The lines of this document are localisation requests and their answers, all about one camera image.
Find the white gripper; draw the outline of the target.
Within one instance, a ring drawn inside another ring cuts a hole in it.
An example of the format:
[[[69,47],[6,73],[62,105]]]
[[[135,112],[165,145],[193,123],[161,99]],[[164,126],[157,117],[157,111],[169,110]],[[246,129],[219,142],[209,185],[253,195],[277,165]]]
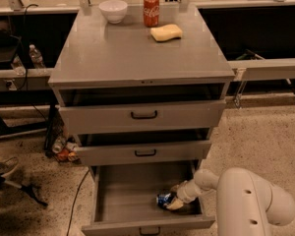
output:
[[[181,208],[184,203],[188,204],[198,198],[202,194],[201,188],[196,184],[195,180],[184,181],[181,184],[174,185],[170,189],[171,192],[176,193],[177,197],[170,197],[163,205],[168,210],[177,210]]]

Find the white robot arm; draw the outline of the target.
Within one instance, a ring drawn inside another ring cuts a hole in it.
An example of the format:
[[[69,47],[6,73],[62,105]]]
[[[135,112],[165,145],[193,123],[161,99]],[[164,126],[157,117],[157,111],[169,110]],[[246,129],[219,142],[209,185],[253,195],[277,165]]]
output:
[[[272,225],[295,218],[295,201],[287,191],[244,168],[229,168],[219,176],[199,169],[191,180],[159,196],[157,204],[177,210],[210,190],[216,191],[218,236],[271,236]]]

